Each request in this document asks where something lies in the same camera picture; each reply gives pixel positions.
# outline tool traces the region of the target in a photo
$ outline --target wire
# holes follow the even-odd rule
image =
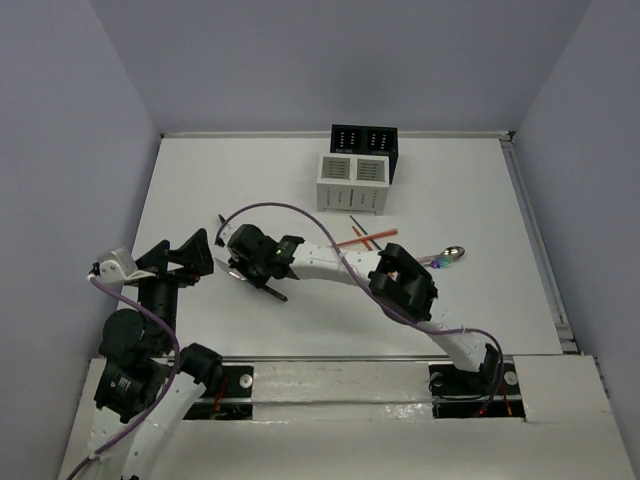
[[[287,208],[289,210],[293,210],[295,212],[298,212],[298,213],[304,215],[309,220],[311,220],[313,223],[315,223],[316,226],[320,230],[322,230],[322,233],[324,233],[324,235],[327,237],[327,239],[329,240],[329,243],[331,244],[333,249],[336,251],[336,254],[338,255],[338,258],[340,258],[340,260],[342,261],[345,269],[347,270],[347,272],[349,272],[349,275],[351,275],[351,277],[356,282],[356,284],[362,289],[362,291],[371,300],[373,300],[375,303],[378,304],[378,306],[380,306],[380,308],[382,308],[382,311],[391,320],[393,320],[393,321],[395,321],[397,323],[400,323],[402,325],[406,325],[408,327],[411,327],[411,328],[413,328],[415,330],[418,330],[418,331],[420,331],[422,333],[425,333],[425,334],[428,334],[428,335],[452,335],[452,334],[462,334],[462,333],[476,333],[478,335],[482,335],[482,336],[487,337],[488,339],[490,339],[493,342],[496,350],[498,350],[498,365],[496,366],[496,371],[495,371],[495,374],[494,374],[495,375],[494,376],[494,385],[493,385],[493,388],[491,389],[491,391],[489,392],[489,397],[482,403],[482,405],[480,406],[478,412],[474,416],[481,416],[481,415],[484,414],[484,412],[486,411],[487,407],[491,404],[491,402],[493,400],[493,397],[498,393],[498,391],[500,389],[500,386],[502,385],[502,376],[504,375],[504,355],[502,353],[502,347],[500,346],[500,342],[498,342],[496,337],[494,337],[491,333],[489,333],[489,332],[487,332],[485,330],[482,330],[480,328],[452,328],[452,329],[448,329],[448,330],[434,330],[434,329],[430,328],[429,322],[414,323],[413,321],[409,320],[404,315],[396,312],[395,310],[393,310],[389,306],[385,305],[382,301],[380,301],[378,298],[376,298],[373,295],[373,293],[371,293],[371,290],[369,290],[369,287],[367,286],[367,284],[364,283],[364,281],[356,274],[356,272],[354,271],[353,267],[351,265],[349,265],[349,262],[346,260],[346,258],[344,258],[343,254],[342,254],[342,251],[340,250],[340,247],[336,243],[335,239],[333,238],[333,236],[331,235],[329,230],[327,230],[327,227],[325,227],[322,224],[322,222],[320,222],[320,220],[318,220],[316,217],[314,217],[313,215],[311,215],[307,211],[303,210],[302,208],[296,207],[295,205],[290,205],[288,203],[280,203],[280,202],[260,202],[260,203],[253,203],[251,205],[247,205],[246,207],[242,207],[241,209],[237,210],[232,215],[227,217],[226,221],[223,222],[222,225],[220,225],[220,228],[216,232],[216,238],[215,238],[216,245],[224,245],[224,243],[220,239],[220,234],[222,233],[224,228],[229,224],[229,222],[231,220],[236,218],[238,215],[246,212],[247,210],[252,210],[254,208],[259,208],[259,207]]]
[[[438,395],[436,393],[433,393],[433,382],[429,382],[429,392],[431,392],[431,395],[433,396],[433,398],[438,399],[438,400],[445,400],[447,402],[475,402],[477,400],[481,400],[483,398],[485,398],[487,395],[489,395],[488,393],[481,393],[480,395],[475,395],[475,396],[469,396],[469,397],[465,397],[465,396],[458,396],[458,397],[447,397],[444,395]]]
[[[90,274],[87,278],[91,282],[91,284],[94,287],[96,287],[98,290],[106,293],[110,297],[113,297],[117,300],[120,300],[123,303],[126,303],[130,307],[135,308],[141,314],[147,317],[149,320],[151,320],[152,322],[157,324],[160,328],[162,328],[162,330],[164,330],[165,333],[169,335],[169,337],[171,338],[171,343],[173,344],[173,351],[174,351],[174,363],[173,363],[173,367],[171,368],[171,371],[169,372],[169,377],[167,379],[167,382],[164,384],[164,388],[162,389],[160,394],[156,397],[156,399],[153,401],[153,403],[149,405],[149,408],[147,408],[144,412],[142,412],[138,416],[138,418],[136,418],[133,422],[131,422],[131,424],[128,425],[124,430],[122,430],[117,435],[114,435],[104,445],[102,445],[101,447],[98,447],[92,454],[87,455],[76,466],[76,468],[74,468],[71,471],[71,473],[67,477],[67,480],[72,480],[73,478],[75,478],[76,475],[78,475],[78,473],[80,473],[82,469],[86,467],[89,463],[91,463],[98,455],[100,455],[101,453],[104,453],[106,450],[113,447],[116,443],[118,443],[120,440],[122,440],[124,437],[129,435],[136,428],[138,428],[138,426],[140,426],[140,424],[144,422],[144,420],[149,416],[151,412],[153,412],[153,410],[158,406],[158,404],[160,404],[162,399],[165,397],[165,395],[171,388],[171,384],[173,383],[175,376],[178,374],[178,371],[180,370],[180,343],[178,342],[178,338],[176,337],[176,334],[173,332],[173,330],[171,330],[171,328],[169,328],[169,326],[166,323],[164,323],[160,317],[158,317],[153,312],[147,310],[145,307],[143,307],[139,303],[134,302],[130,298],[125,297],[124,295],[116,292],[112,288],[107,287],[104,283],[99,281],[95,275]]]
[[[511,410],[511,405],[509,404],[509,398],[507,395],[507,390],[504,388],[504,386],[501,384],[500,385],[500,390],[502,390],[502,396],[504,397],[504,404],[507,407],[507,413],[509,414],[510,417],[513,417],[513,411]]]
[[[216,393],[216,396],[213,399],[213,411],[214,413],[220,410],[220,400],[224,397],[224,394],[227,390],[227,385],[229,384],[229,379],[225,378],[220,386],[220,391]]]

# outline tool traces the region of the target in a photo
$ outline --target white table surface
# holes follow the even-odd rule
[[[152,478],[633,480],[590,357],[515,364],[526,422],[434,420],[424,363],[257,363],[254,420],[181,422]],[[92,361],[61,480],[86,455],[103,368]]]
[[[210,240],[217,214],[259,201],[314,212],[318,153],[328,138],[164,139],[140,221],[134,256],[162,239],[176,248],[198,228]],[[348,215],[317,215],[338,240],[354,237]],[[397,227],[416,256],[462,245],[467,256],[432,271],[435,318],[487,329],[507,354],[558,354],[560,343],[498,140],[400,139],[400,159],[383,216],[358,215],[369,232]],[[309,220],[264,208],[254,223],[280,239],[326,244]],[[211,246],[214,255],[226,251]],[[177,332],[225,356],[442,355],[422,334],[394,324],[354,287],[272,281],[280,303],[219,269],[181,290]],[[125,288],[131,296],[136,292]]]

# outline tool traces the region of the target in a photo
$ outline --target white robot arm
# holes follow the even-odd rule
[[[477,373],[483,367],[493,368],[496,365],[495,350],[479,335],[464,331],[452,335],[438,334],[439,331],[461,326],[431,321],[429,310],[438,295],[433,279],[399,245],[387,244],[380,252],[345,250],[341,258],[332,247],[314,245],[294,236],[285,236],[276,242],[258,227],[242,225],[231,235],[227,247],[231,252],[229,266],[258,288],[273,292],[266,282],[271,278],[285,277],[364,284],[378,301],[403,313],[413,322],[419,322],[420,330],[449,355],[458,370]],[[343,259],[357,279],[347,270]]]
[[[182,268],[169,271],[169,262]],[[94,397],[89,456],[83,461],[84,468],[76,469],[68,479],[150,479],[177,424],[205,391],[217,388],[222,357],[202,345],[194,343],[177,352],[176,361],[180,361],[172,375],[170,366],[156,360],[177,346],[175,336],[172,340],[168,332],[175,331],[179,288],[192,286],[211,273],[213,257],[204,229],[176,250],[170,250],[169,242],[163,240],[136,261],[126,248],[98,257],[88,277],[92,283],[99,276],[101,282],[96,285],[123,301],[127,299],[106,285],[138,287],[138,304],[128,303],[147,314],[120,309],[104,323],[99,352],[107,363]],[[168,378],[173,379],[169,389]],[[163,388],[167,390],[158,403]]]

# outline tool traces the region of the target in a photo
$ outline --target spoon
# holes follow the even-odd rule
[[[445,248],[438,255],[430,255],[428,257],[422,257],[418,259],[418,262],[425,267],[431,268],[445,268],[456,262],[464,255],[464,248],[459,246],[453,246]]]
[[[218,265],[218,267],[223,271],[223,272],[227,272],[229,275],[231,275],[232,277],[237,278],[238,280],[241,280],[243,282],[245,282],[247,279],[244,278],[240,272],[237,272],[236,270],[233,270],[229,264],[227,262],[225,262],[224,260],[218,258],[218,257],[213,257],[213,260],[216,262],[216,265]]]

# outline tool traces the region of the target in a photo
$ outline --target orange stick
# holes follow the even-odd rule
[[[360,233],[360,230],[358,230],[355,226],[352,226],[351,228],[353,228],[353,231],[356,232],[356,235],[358,237],[362,237],[362,234]],[[364,243],[364,246],[367,247],[367,250],[372,251],[373,248],[371,248],[371,245],[369,245],[369,242],[367,242],[366,240],[362,240],[362,243]]]
[[[355,245],[356,243],[364,242],[365,240],[377,240],[379,238],[392,237],[397,234],[398,234],[398,229],[393,228],[385,232],[374,233],[372,235],[365,235],[364,237],[354,238],[353,240],[348,240],[346,242],[339,243],[338,246],[347,247],[349,245]]]

